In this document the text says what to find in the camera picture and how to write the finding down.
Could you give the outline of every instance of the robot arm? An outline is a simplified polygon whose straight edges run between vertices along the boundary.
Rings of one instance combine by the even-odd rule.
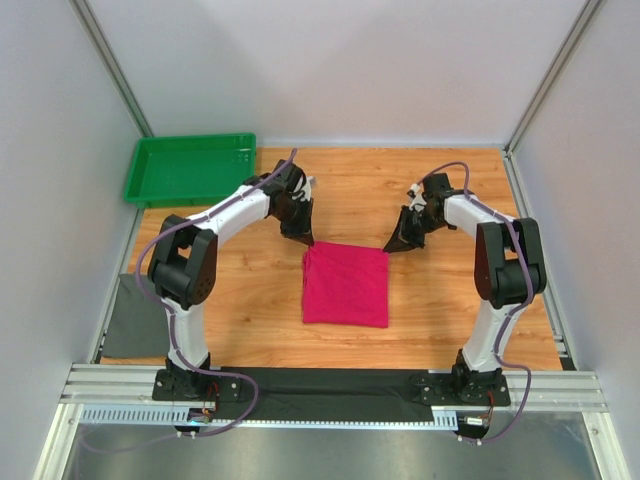
[[[252,186],[265,178],[252,177],[229,198],[240,197],[219,213],[219,206],[181,218],[171,215],[164,221],[161,232],[188,220],[203,219],[197,225],[186,226],[160,240],[153,252],[148,277],[156,293],[175,311],[175,340],[189,364],[207,369],[209,351],[204,336],[204,301],[213,290],[216,280],[218,250],[231,237],[252,223],[275,216],[280,220],[280,231],[286,238],[313,245],[311,213],[313,178],[307,178],[301,168],[291,164],[273,180],[249,193]],[[167,360],[168,375],[160,383],[172,390],[177,381],[192,385],[192,397],[202,395],[208,385],[198,384],[194,372],[184,364],[171,342]]]
[[[419,186],[414,185],[409,191],[411,203],[402,207],[398,224],[384,250],[394,253],[424,248],[425,234],[445,226],[460,228],[475,239],[474,278],[482,301],[473,333],[456,363],[467,377],[471,372],[499,372],[496,354],[502,356],[524,308],[512,315],[497,352],[494,352],[494,342],[513,307],[527,298],[522,267],[517,259],[505,257],[505,250],[515,251],[506,225],[495,214],[480,208],[477,197],[467,198],[463,191],[454,190],[444,173],[425,178],[423,193],[419,195],[418,190]],[[533,292],[541,293],[546,286],[546,273],[538,225],[531,218],[506,218],[518,235]]]

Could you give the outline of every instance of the green tray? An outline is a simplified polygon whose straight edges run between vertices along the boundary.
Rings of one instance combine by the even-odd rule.
[[[212,205],[254,174],[253,133],[142,138],[125,200],[138,208]]]

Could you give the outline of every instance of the gray wall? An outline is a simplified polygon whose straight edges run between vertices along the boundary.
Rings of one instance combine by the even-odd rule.
[[[31,478],[134,210],[137,131],[69,3],[0,2],[0,476]]]
[[[583,0],[90,0],[157,135],[504,143]]]
[[[517,152],[577,362],[640,478],[640,3],[608,0]]]

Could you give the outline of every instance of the folded pink towel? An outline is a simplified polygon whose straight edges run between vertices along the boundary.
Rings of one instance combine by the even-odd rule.
[[[302,321],[389,326],[389,255],[316,242],[302,259]]]

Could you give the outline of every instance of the black mat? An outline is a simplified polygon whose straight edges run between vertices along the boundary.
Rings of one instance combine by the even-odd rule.
[[[153,291],[146,277],[144,281]],[[164,309],[142,294],[132,274],[120,275],[102,356],[163,357],[168,351],[169,330]]]

